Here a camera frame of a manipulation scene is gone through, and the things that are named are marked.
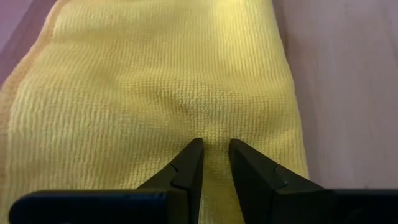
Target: black tool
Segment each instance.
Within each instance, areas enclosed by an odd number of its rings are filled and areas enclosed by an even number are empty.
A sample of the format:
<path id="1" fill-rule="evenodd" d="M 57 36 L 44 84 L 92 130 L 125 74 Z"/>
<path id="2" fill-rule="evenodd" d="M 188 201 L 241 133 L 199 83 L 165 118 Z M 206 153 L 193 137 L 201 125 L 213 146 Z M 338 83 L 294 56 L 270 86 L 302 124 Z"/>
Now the black tool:
<path id="1" fill-rule="evenodd" d="M 238 139 L 229 159 L 246 224 L 398 223 L 398 190 L 324 189 Z M 196 224 L 202 170 L 196 138 L 136 190 L 35 192 L 12 206 L 10 224 Z"/>

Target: microfiber towel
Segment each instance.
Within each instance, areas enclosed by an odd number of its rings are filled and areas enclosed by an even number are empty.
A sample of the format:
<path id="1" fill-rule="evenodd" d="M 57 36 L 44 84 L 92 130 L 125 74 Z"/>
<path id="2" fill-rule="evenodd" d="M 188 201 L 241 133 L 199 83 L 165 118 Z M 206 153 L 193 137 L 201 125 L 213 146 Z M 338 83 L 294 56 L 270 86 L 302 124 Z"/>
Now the microfiber towel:
<path id="1" fill-rule="evenodd" d="M 200 223 L 243 223 L 238 138 L 307 177 L 271 0 L 59 0 L 0 92 L 0 219 L 40 189 L 134 189 L 205 142 Z"/>

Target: wooden table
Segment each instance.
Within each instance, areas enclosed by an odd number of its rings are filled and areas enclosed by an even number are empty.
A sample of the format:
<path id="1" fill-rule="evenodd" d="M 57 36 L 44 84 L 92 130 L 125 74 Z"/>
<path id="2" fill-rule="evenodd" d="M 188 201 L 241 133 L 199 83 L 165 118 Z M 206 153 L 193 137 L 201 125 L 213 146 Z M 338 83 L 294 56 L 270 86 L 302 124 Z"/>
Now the wooden table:
<path id="1" fill-rule="evenodd" d="M 7 15 L 19 20 L 0 29 L 12 32 L 8 42 L 0 38 L 0 82 L 34 43 L 54 2 L 0 0 L 0 15 L 13 10 Z M 274 0 L 274 6 L 312 180 L 397 188 L 398 1 Z"/>

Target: yellow microfiber towel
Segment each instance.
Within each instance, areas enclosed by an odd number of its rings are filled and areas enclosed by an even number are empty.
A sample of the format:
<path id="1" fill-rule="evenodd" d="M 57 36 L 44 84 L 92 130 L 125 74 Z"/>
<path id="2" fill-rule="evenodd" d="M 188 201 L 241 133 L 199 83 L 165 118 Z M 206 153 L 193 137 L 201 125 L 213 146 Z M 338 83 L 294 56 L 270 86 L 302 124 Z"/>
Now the yellow microfiber towel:
<path id="1" fill-rule="evenodd" d="M 60 0 L 0 92 L 1 223 L 39 189 L 134 189 L 205 141 L 200 223 L 243 223 L 239 138 L 307 177 L 271 0 Z"/>

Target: towel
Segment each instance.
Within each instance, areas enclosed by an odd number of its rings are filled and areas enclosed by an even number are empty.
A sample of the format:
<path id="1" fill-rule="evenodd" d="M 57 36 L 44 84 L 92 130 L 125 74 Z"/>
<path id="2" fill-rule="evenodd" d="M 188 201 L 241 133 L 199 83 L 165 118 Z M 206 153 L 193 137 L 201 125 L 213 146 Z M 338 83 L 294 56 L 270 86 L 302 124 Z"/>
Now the towel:
<path id="1" fill-rule="evenodd" d="M 134 189 L 205 142 L 200 223 L 243 223 L 238 138 L 307 177 L 271 0 L 59 0 L 0 92 L 0 222 L 40 189 Z"/>

